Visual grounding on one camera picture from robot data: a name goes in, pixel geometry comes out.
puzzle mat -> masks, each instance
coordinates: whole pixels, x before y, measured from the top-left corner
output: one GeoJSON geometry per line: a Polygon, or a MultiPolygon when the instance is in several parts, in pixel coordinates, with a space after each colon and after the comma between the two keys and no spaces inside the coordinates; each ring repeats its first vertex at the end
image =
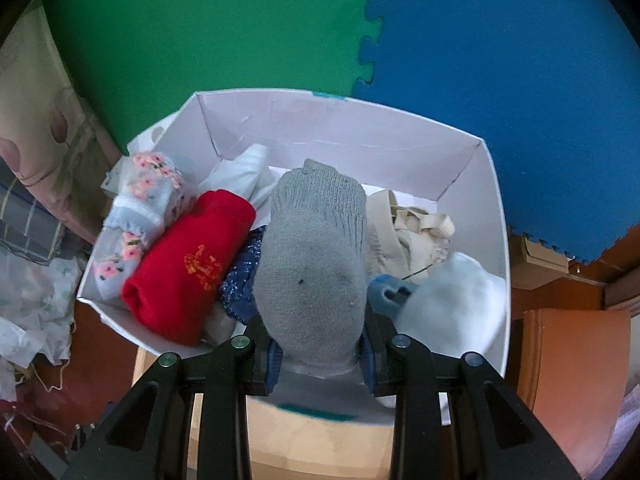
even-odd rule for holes
{"type": "Polygon", "coordinates": [[[640,50],[608,0],[369,0],[354,96],[485,139],[507,224],[589,261],[638,222],[640,50]]]}
{"type": "Polygon", "coordinates": [[[196,90],[349,95],[366,0],[43,0],[78,92],[119,147],[196,90]]]}

gray sock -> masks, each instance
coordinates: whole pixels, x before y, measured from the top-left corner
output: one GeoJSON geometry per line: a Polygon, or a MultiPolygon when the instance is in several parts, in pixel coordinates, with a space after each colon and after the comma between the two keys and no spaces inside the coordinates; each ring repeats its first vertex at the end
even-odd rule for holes
{"type": "Polygon", "coordinates": [[[356,180],[310,159],[274,191],[254,296],[271,336],[311,373],[340,374],[356,362],[367,295],[365,211],[356,180]]]}

blue foam mat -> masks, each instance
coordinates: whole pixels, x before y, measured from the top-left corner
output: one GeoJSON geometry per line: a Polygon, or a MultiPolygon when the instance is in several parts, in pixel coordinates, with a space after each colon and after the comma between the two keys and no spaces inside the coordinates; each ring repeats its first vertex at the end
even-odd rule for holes
{"type": "Polygon", "coordinates": [[[485,139],[507,224],[597,259],[640,214],[640,49],[608,0],[369,0],[354,96],[485,139]]]}

green foam mat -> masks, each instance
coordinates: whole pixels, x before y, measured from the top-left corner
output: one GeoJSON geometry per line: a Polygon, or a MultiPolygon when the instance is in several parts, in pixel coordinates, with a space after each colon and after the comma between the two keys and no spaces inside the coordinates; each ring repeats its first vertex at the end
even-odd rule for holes
{"type": "Polygon", "coordinates": [[[367,0],[43,0],[62,59],[121,149],[194,91],[349,95],[367,0]]]}

red cloth on floor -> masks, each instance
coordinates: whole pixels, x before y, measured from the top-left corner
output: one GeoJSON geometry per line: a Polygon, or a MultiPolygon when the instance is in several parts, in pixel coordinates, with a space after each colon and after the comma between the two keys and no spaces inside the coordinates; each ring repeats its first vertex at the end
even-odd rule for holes
{"type": "Polygon", "coordinates": [[[167,229],[122,287],[122,298],[149,330],[195,345],[236,253],[255,220],[245,200],[207,191],[167,229]]]}

